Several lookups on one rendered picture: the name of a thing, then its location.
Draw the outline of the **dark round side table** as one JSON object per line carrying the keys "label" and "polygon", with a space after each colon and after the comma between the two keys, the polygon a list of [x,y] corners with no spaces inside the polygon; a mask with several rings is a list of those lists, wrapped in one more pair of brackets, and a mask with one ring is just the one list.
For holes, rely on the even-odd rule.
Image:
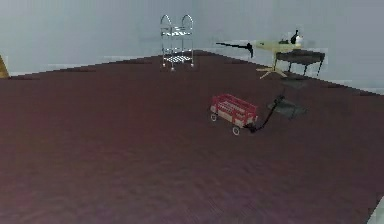
{"label": "dark round side table", "polygon": [[321,67],[325,59],[323,52],[294,49],[290,52],[279,52],[276,54],[276,61],[281,60],[289,63],[288,70],[291,70],[293,64],[299,64],[304,66],[303,74],[306,74],[307,67],[311,64],[318,63]]}

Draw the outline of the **yellow wooden furniture edge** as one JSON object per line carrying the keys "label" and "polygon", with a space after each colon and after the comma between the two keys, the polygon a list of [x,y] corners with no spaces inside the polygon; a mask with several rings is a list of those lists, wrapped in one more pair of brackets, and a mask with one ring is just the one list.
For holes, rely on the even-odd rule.
{"label": "yellow wooden furniture edge", "polygon": [[0,79],[8,79],[9,73],[4,63],[2,56],[0,55]]}

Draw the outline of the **red toy wagon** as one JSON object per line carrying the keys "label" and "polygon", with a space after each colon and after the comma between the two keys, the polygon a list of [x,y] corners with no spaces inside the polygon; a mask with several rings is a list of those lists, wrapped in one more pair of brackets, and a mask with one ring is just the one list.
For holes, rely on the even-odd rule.
{"label": "red toy wagon", "polygon": [[240,135],[241,129],[248,129],[251,133],[255,133],[266,126],[276,107],[284,99],[284,95],[278,95],[274,99],[272,108],[265,120],[257,125],[258,114],[257,107],[254,104],[231,94],[216,95],[212,97],[209,107],[210,119],[212,122],[216,122],[218,119],[230,122],[232,124],[232,133],[235,136]]}

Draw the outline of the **black and white bottle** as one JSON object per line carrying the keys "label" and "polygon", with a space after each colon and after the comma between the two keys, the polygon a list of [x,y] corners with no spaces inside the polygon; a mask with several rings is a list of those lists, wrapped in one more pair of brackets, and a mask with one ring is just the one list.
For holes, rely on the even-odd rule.
{"label": "black and white bottle", "polygon": [[303,39],[304,37],[299,34],[298,30],[296,30],[295,34],[291,37],[290,42],[292,45],[301,46],[303,43]]}

